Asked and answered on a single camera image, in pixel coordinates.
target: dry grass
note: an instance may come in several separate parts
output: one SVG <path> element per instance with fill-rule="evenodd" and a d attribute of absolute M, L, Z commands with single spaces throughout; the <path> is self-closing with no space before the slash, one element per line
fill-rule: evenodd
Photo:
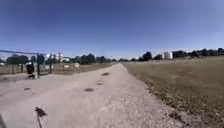
<path fill-rule="evenodd" d="M 168 105 L 200 115 L 199 126 L 224 127 L 224 57 L 125 66 Z"/>

